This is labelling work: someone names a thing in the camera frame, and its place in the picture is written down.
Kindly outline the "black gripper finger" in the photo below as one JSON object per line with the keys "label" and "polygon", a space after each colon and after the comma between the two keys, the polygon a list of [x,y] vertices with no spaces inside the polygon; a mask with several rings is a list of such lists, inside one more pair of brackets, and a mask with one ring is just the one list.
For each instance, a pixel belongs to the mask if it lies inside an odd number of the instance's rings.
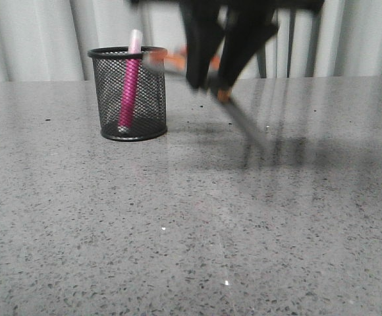
{"label": "black gripper finger", "polygon": [[225,42],[217,73],[219,94],[229,94],[250,59],[277,33],[271,6],[246,10],[229,8]]}
{"label": "black gripper finger", "polygon": [[205,86],[209,64],[224,37],[218,20],[221,6],[215,1],[180,1],[179,8],[186,36],[186,79],[197,90]]}

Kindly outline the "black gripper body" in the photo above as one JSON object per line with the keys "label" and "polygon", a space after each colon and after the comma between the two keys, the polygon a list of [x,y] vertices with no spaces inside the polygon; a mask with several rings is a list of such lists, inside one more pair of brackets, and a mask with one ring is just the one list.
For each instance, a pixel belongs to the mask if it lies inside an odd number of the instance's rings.
{"label": "black gripper body", "polygon": [[318,13],[324,0],[219,0],[219,1],[183,1],[183,3],[193,3],[198,5],[219,5],[226,6],[238,11],[262,10],[262,9],[301,9]]}

